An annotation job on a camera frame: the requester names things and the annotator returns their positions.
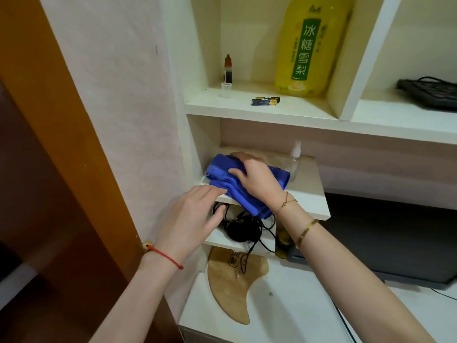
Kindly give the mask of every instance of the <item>small dropper bottle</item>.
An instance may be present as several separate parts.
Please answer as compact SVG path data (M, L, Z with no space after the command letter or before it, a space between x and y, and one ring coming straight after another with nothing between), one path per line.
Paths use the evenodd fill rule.
M302 142L301 140L296 139L295 145L290 152L291 162L287 171L290 172L289 182L293 182L297 176L298 166L300 165L300 154L302 153Z
M232 83L232 58L228 54L224 63L224 82Z

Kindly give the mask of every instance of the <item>forearm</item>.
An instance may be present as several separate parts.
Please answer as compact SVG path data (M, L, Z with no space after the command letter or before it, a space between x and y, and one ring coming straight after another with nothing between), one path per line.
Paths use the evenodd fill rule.
M159 254L147 253L89 343L143 342L165 286L176 270L175 265Z
M284 197L278 194L270 204L278 211ZM278 217L294 241L313 221L296 202ZM390 289L320 224L306 233L300 250L363 342L434 342Z

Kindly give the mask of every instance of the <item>hand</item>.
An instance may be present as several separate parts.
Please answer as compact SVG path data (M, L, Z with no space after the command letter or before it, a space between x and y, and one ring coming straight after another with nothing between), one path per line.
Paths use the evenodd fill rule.
M232 153L232 156L240 159L246 168L246 174L237 168L229 169L229 173L237 176L243 187L252 195L263 201L271 209L277 200L281 197L283 200L283 189L279 185L277 179L271 173L265 161L253 155L244 152Z
M181 264L222 221L224 205L206 219L216 198L226 192L212 185L201 185L183 194L164 219L154 246Z

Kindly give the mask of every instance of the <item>red string bracelet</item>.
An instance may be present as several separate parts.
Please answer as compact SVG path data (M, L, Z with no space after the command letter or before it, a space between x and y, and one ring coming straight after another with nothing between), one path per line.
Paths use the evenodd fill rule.
M148 249L153 251L153 252L156 252L157 254L159 255L162 255L163 257L169 259L172 263L174 263L176 265L176 267L178 267L179 269L184 269L184 266L178 264L175 260L173 260L172 258L170 258L167 254L165 253L162 253L160 250L154 248L152 245L148 244L147 245Z

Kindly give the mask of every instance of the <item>left hand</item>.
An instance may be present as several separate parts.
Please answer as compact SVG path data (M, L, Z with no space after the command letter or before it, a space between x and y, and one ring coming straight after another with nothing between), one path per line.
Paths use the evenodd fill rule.
M207 217L216 198L226 192L212 185L200 185L183 194L164 219L154 246L181 264L221 223L225 205L208 221Z

